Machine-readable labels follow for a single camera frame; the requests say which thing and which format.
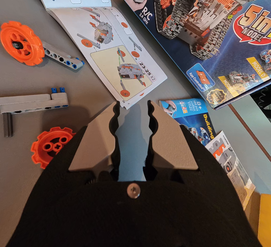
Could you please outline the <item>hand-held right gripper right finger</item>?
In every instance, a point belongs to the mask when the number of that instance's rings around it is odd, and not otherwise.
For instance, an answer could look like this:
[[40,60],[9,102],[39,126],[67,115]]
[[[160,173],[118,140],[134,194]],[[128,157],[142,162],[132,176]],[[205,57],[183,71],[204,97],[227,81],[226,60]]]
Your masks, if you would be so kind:
[[177,170],[198,170],[180,125],[153,101],[149,100],[147,106],[152,134],[145,160],[145,179],[151,181],[163,173],[170,177]]

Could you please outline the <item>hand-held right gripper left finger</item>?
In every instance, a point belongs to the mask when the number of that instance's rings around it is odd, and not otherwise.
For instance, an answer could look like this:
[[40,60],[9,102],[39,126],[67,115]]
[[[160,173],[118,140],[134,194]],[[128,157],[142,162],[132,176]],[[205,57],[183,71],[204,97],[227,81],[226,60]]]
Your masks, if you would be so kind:
[[88,124],[69,171],[90,170],[96,178],[107,171],[118,180],[120,148],[115,132],[119,115],[120,102],[115,101]]

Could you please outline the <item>blue closed instruction booklet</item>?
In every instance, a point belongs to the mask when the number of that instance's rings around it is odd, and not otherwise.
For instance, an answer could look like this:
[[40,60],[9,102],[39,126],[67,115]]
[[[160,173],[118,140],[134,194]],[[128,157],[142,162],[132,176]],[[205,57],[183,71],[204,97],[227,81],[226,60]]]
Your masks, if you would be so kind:
[[216,133],[202,98],[159,101],[160,107],[206,146]]

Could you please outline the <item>orange gear wheel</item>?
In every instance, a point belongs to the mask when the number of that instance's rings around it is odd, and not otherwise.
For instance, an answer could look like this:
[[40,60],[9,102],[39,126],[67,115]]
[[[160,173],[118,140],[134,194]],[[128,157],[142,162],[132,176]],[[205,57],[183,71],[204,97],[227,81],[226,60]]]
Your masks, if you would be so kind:
[[32,161],[45,169],[53,157],[75,136],[70,128],[53,127],[42,132],[31,146]]

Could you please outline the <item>robot sticker sheet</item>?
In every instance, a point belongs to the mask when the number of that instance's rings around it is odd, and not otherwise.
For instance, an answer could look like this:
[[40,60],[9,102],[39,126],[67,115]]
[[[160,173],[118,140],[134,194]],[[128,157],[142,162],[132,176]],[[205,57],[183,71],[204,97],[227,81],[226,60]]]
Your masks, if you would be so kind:
[[245,210],[255,190],[255,185],[237,158],[224,132],[221,131],[216,137],[212,135],[211,138],[212,140],[205,147],[226,172]]

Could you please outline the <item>grey beam assembly with axle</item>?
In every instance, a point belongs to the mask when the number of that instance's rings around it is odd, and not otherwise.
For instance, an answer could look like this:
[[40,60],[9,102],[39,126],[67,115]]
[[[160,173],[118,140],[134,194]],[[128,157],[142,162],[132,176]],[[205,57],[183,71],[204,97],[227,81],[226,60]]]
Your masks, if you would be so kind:
[[0,113],[3,115],[4,137],[13,136],[13,114],[68,107],[65,88],[60,87],[59,90],[58,93],[57,88],[53,87],[51,94],[1,97]]

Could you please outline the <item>open white instruction booklet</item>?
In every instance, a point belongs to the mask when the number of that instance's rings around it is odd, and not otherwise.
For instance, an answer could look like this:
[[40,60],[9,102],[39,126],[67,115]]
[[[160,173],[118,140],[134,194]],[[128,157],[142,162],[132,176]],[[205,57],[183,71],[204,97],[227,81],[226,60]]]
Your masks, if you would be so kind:
[[41,0],[121,107],[167,79],[111,0]]

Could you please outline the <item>blue robot kit box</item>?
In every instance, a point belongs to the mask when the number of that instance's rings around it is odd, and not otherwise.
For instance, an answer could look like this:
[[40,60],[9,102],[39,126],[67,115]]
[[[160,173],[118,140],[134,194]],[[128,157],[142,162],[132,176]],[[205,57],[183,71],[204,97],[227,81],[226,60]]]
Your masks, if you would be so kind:
[[135,11],[127,2],[213,109],[270,84],[270,3],[147,0]]

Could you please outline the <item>orange gear on grey beam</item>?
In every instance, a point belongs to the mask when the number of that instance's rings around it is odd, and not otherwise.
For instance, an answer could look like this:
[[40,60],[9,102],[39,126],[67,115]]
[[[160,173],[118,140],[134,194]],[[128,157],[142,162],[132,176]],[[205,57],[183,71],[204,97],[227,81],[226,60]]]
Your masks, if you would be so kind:
[[1,43],[5,50],[20,63],[35,66],[45,55],[72,69],[79,69],[84,62],[42,41],[34,31],[20,22],[9,21],[1,25]]

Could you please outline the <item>yellow plastic bin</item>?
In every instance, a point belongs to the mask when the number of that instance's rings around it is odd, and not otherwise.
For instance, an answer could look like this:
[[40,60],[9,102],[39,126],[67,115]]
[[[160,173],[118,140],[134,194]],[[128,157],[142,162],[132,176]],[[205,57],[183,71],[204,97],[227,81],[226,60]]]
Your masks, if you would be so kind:
[[258,239],[263,247],[271,246],[271,195],[261,194]]

